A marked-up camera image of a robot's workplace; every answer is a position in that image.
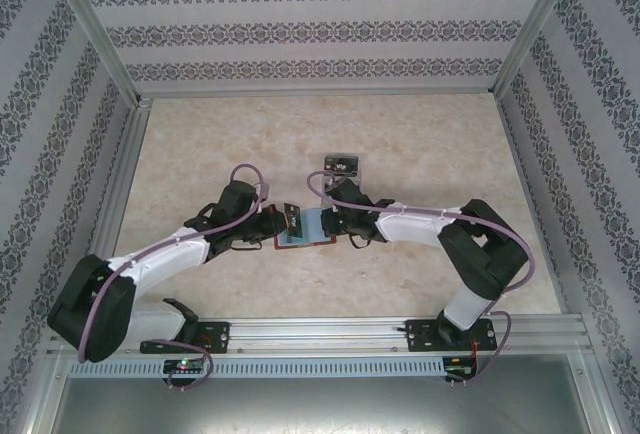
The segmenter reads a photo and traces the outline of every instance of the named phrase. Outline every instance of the enclosure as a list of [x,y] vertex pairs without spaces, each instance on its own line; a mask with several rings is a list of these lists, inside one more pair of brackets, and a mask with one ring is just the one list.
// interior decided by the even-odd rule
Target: enclosure
[[[1,0],[2,432],[640,432],[638,4]],[[530,245],[477,384],[399,330],[462,284],[416,243],[269,240],[156,286],[230,326],[188,393],[159,380],[182,356],[80,364],[46,326],[86,254],[171,235],[245,162],[319,207],[337,152],[374,202],[483,199]]]

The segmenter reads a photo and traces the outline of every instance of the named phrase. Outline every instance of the black mounting plate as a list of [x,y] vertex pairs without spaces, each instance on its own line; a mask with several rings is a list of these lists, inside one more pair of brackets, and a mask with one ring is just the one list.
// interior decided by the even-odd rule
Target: black mounting plate
[[409,352],[470,351],[472,339],[478,343],[478,351],[495,351],[498,347],[490,319],[478,319],[468,331],[468,342],[457,346],[447,344],[440,337],[436,319],[409,319],[404,327]]
[[445,377],[447,382],[462,382],[462,380],[468,381],[478,373],[477,357],[443,357],[442,363],[444,364],[444,370],[447,373],[447,376]]
[[[226,354],[229,346],[230,327],[231,324],[228,322],[199,321],[192,344],[205,348],[209,354]],[[140,343],[140,352],[142,354],[193,354],[194,351],[143,341]]]

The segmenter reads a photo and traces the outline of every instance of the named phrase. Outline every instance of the marble floor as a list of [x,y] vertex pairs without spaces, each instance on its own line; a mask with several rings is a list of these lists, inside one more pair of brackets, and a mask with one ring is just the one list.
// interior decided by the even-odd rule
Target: marble floor
[[[305,179],[326,153],[358,154],[374,201],[453,207],[486,200],[531,245],[533,280],[502,299],[511,313],[559,306],[491,94],[156,100],[117,254],[173,233],[216,202],[239,163],[258,166],[270,202],[316,207]],[[253,183],[250,171],[239,178]],[[373,243],[227,252],[160,284],[201,317],[437,314],[461,281],[442,249]]]

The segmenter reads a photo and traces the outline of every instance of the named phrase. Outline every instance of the damask pattern wall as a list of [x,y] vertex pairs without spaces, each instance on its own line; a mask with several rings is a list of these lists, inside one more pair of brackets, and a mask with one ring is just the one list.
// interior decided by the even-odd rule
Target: damask pattern wall
[[558,0],[500,100],[623,432],[640,432],[639,20],[639,0]]
[[143,93],[488,88],[535,0],[90,0]]
[[0,433],[91,244],[128,108],[66,0],[0,0]]

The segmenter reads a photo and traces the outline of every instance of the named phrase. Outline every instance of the gray metal floor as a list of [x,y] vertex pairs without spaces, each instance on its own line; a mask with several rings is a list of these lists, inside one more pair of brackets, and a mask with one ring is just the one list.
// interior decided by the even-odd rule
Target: gray metal floor
[[151,379],[70,379],[53,432],[589,432],[564,356],[503,357],[477,385],[456,387],[434,378],[212,379],[178,393]]

